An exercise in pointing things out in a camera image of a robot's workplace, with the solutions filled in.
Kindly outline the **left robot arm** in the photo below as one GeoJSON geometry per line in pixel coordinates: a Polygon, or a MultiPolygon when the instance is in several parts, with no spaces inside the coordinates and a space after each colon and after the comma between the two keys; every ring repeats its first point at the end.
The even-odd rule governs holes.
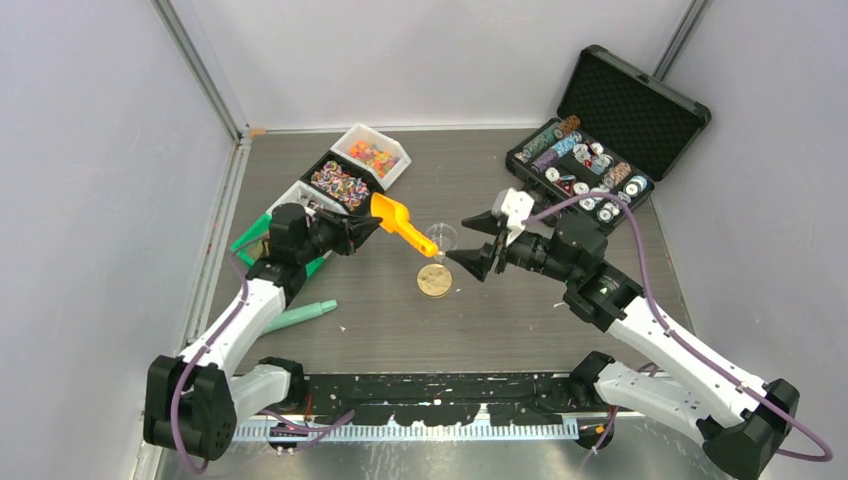
{"type": "Polygon", "coordinates": [[[195,342],[150,364],[144,441],[210,462],[225,453],[237,428],[252,416],[269,407],[298,412],[308,395],[300,363],[266,357],[244,375],[235,370],[304,286],[308,264],[328,253],[354,254],[380,222],[369,215],[310,211],[299,203],[275,207],[267,234],[254,239],[263,246],[262,256],[250,267],[235,262],[237,296],[195,342]]]}

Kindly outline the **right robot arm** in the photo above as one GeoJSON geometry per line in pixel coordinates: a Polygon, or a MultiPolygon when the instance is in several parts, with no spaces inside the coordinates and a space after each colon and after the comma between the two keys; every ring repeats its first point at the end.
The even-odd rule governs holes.
{"type": "Polygon", "coordinates": [[[648,378],[592,351],[569,375],[577,406],[591,411],[605,403],[640,412],[698,443],[731,477],[760,477],[791,431],[785,418],[800,399],[793,385],[744,373],[652,308],[646,288],[606,261],[606,235],[579,214],[563,214],[549,237],[523,231],[514,241],[503,214],[484,212],[461,224],[494,237],[478,249],[447,254],[479,281],[514,265],[564,282],[563,299],[572,313],[676,381],[648,378]]]}

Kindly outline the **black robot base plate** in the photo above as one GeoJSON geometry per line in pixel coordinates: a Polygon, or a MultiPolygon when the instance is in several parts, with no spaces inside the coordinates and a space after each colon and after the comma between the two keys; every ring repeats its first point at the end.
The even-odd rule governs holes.
{"type": "Polygon", "coordinates": [[[563,415],[605,416],[611,407],[565,374],[313,374],[294,397],[273,404],[329,424],[349,411],[358,426],[468,425],[483,412],[497,427],[553,425],[563,415]]]}

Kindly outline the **clear plastic jar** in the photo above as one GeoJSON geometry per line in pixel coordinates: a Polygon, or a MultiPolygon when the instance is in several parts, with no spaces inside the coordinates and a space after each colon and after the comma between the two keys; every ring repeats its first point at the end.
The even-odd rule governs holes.
{"type": "Polygon", "coordinates": [[[434,223],[430,225],[425,235],[438,247],[438,253],[433,257],[437,263],[442,263],[446,256],[445,253],[454,250],[458,247],[458,233],[449,224],[444,222],[434,223]]]}

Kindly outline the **orange plastic scoop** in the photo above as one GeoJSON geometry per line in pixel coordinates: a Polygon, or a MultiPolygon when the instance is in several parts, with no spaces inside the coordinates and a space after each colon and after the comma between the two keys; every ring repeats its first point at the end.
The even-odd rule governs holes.
{"type": "Polygon", "coordinates": [[[436,243],[412,224],[408,208],[399,201],[374,193],[370,200],[370,213],[381,219],[380,226],[387,233],[398,235],[423,256],[434,258],[440,252],[436,243]]]}

